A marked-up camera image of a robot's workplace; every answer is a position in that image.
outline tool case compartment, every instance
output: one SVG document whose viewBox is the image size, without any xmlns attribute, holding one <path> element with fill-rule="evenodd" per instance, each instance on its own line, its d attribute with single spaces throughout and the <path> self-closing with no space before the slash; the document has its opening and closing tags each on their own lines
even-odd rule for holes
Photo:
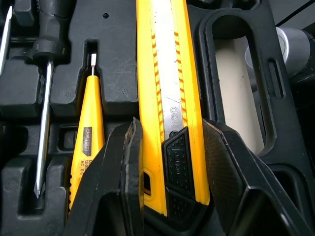
<svg viewBox="0 0 315 236">
<path fill-rule="evenodd" d="M 187 0 L 187 4 L 202 117 L 225 123 L 214 39 L 247 36 L 259 75 L 266 132 L 265 149 L 259 158 L 275 173 L 305 221 L 314 228 L 314 177 L 268 0 Z M 212 200 L 192 216 L 198 218 L 198 225 L 189 222 L 185 229 L 174 231 L 162 220 L 154 224 L 142 219 L 145 206 L 138 202 L 137 190 L 141 192 L 143 186 L 130 182 L 134 186 L 125 188 L 126 169 L 122 171 L 121 166 L 141 168 L 137 162 L 142 131 L 137 121 L 136 0 L 77 0 L 68 33 L 70 50 L 64 61 L 56 62 L 52 78 L 45 195 L 36 199 L 33 187 L 46 68 L 32 60 L 32 47 L 39 35 L 36 0 L 0 0 L 1 28 L 9 5 L 14 6 L 11 40 L 0 75 L 0 235 L 132 235 L 132 230 L 133 235 L 142 235 L 142 227 L 144 235 L 152 236 L 225 235 Z M 71 216 L 70 169 L 86 78 L 91 73 L 91 53 L 97 53 L 96 74 L 109 144 L 84 174 Z M 112 173 L 113 179 L 106 179 L 105 172 Z M 124 212 L 133 207 L 135 215 Z M 120 224 L 126 226 L 126 232 Z"/>
</svg>

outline voltage tester screwdriver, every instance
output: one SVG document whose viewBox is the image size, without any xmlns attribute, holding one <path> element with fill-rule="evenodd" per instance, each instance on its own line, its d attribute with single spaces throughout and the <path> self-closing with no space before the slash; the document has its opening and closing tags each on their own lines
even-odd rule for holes
<svg viewBox="0 0 315 236">
<path fill-rule="evenodd" d="M 38 0 L 39 38 L 33 46 L 33 59 L 47 63 L 43 110 L 40 122 L 36 182 L 34 193 L 39 198 L 44 191 L 45 161 L 50 130 L 49 94 L 54 62 L 61 63 L 68 53 L 68 28 L 76 0 Z"/>
<path fill-rule="evenodd" d="M 95 75 L 95 66 L 96 54 L 92 54 L 92 75 L 87 78 L 72 159 L 69 209 L 73 205 L 83 173 L 105 144 L 100 84 Z"/>
</svg>

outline black rubber grip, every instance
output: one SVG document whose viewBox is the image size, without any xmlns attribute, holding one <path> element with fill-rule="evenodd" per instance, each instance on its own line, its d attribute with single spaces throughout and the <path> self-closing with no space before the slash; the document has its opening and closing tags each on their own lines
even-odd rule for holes
<svg viewBox="0 0 315 236">
<path fill-rule="evenodd" d="M 76 0 L 39 0 L 39 38 L 33 46 L 33 59 L 66 60 L 69 22 Z"/>
</svg>

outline black plastic tool case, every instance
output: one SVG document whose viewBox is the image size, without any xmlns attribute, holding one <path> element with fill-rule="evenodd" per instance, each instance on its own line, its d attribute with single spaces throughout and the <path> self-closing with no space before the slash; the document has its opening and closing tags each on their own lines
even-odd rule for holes
<svg viewBox="0 0 315 236">
<path fill-rule="evenodd" d="M 213 39 L 246 36 L 258 77 L 266 132 L 265 149 L 259 157 L 274 171 L 314 228 L 314 177 L 268 1 L 187 2 L 203 118 L 224 123 Z M 13 2 L 0 0 L 2 26 L 9 4 Z M 77 0 L 69 29 L 71 53 L 65 63 L 56 67 L 53 76 L 47 186 L 45 197 L 36 200 L 33 187 L 45 74 L 44 66 L 34 64 L 31 57 L 38 31 L 36 1 L 15 0 L 9 55 L 0 76 L 0 234 L 6 236 L 63 233 L 68 218 L 71 159 L 91 53 L 97 52 L 106 139 L 114 128 L 131 124 L 132 117 L 139 117 L 136 0 Z M 109 221 L 106 217 L 109 215 L 96 214 L 87 222 L 101 225 Z M 163 235 L 154 225 L 144 222 L 145 235 Z M 75 224 L 79 227 L 84 223 L 80 218 L 71 220 L 72 227 Z M 101 229 L 98 233 L 111 235 Z M 194 233 L 224 235 L 213 202 Z"/>
</svg>

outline foam tool holder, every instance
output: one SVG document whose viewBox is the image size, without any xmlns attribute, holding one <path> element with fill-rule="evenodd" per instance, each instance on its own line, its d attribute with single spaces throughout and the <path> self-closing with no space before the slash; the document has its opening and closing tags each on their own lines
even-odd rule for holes
<svg viewBox="0 0 315 236">
<path fill-rule="evenodd" d="M 61 235 L 68 218 L 71 159 L 91 53 L 98 54 L 95 73 L 100 78 L 105 139 L 117 126 L 139 117 L 136 2 L 76 2 L 68 32 L 69 51 L 66 60 L 56 60 L 52 78 L 47 185 L 39 200 L 32 192 L 46 74 L 44 67 L 32 60 L 39 36 L 39 13 L 36 0 L 0 1 L 0 28 L 9 5 L 14 9 L 11 40 L 0 76 L 0 232 L 12 236 Z"/>
</svg>

